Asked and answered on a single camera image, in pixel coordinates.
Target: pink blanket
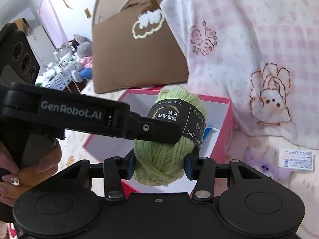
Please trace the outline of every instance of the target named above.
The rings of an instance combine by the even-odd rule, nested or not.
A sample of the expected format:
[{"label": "pink blanket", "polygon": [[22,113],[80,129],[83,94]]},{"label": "pink blanket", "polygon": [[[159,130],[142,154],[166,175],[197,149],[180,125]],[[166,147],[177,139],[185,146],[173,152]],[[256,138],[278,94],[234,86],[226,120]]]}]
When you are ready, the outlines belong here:
[{"label": "pink blanket", "polygon": [[230,97],[242,131],[319,148],[319,0],[163,0],[189,90]]}]

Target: cable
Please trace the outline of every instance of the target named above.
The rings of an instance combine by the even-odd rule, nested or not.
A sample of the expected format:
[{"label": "cable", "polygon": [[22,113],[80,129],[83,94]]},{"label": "cable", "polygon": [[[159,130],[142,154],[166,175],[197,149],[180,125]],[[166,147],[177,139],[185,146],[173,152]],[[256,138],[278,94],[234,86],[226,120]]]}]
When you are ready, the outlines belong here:
[{"label": "cable", "polygon": [[72,82],[74,82],[74,84],[75,84],[75,86],[76,86],[78,92],[81,93],[80,88],[78,87],[77,83],[76,83],[73,79],[72,79]]},{"label": "cable", "polygon": [[72,91],[70,90],[69,86],[67,85],[66,87],[67,87],[67,89],[69,90],[69,92],[72,93]]}]

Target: yarn label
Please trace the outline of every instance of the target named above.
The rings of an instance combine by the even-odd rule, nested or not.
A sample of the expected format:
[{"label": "yarn label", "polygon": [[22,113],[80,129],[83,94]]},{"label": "yarn label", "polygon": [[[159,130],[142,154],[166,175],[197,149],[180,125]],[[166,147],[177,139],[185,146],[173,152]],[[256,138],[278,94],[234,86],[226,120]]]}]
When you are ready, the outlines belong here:
[{"label": "yarn label", "polygon": [[180,99],[165,99],[154,104],[147,117],[176,123],[181,135],[191,139],[200,150],[206,123],[202,113],[192,104]]}]

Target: human hand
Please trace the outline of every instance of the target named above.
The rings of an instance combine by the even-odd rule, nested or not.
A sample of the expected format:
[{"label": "human hand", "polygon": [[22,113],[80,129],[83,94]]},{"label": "human hand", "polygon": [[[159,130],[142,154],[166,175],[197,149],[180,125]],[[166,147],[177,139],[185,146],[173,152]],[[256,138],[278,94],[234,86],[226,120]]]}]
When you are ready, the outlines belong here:
[{"label": "human hand", "polygon": [[[13,206],[21,194],[54,175],[60,161],[61,147],[56,140],[55,148],[42,157],[39,165],[19,170],[4,144],[0,142],[0,168],[11,172],[4,175],[3,182],[0,182],[0,202]],[[11,178],[18,178],[20,186],[12,185]]]}]

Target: camera lens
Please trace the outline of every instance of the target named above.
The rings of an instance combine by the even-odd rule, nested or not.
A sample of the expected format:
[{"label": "camera lens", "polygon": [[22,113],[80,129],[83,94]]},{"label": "camera lens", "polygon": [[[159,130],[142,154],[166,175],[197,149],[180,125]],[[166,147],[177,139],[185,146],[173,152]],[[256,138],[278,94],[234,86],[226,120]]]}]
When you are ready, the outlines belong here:
[{"label": "camera lens", "polygon": [[35,77],[35,67],[32,67],[29,74],[30,81],[32,81],[34,77]]},{"label": "camera lens", "polygon": [[14,61],[18,61],[19,60],[19,58],[21,57],[21,54],[22,54],[22,49],[23,49],[22,43],[18,42],[16,44],[16,46],[14,47],[13,54],[12,54],[12,57],[13,57]]},{"label": "camera lens", "polygon": [[24,58],[22,60],[22,63],[21,63],[21,72],[23,74],[26,74],[26,72],[28,71],[28,68],[30,66],[30,63],[31,63],[31,58],[30,58],[30,55],[29,53],[28,54],[25,54],[24,55]]}]

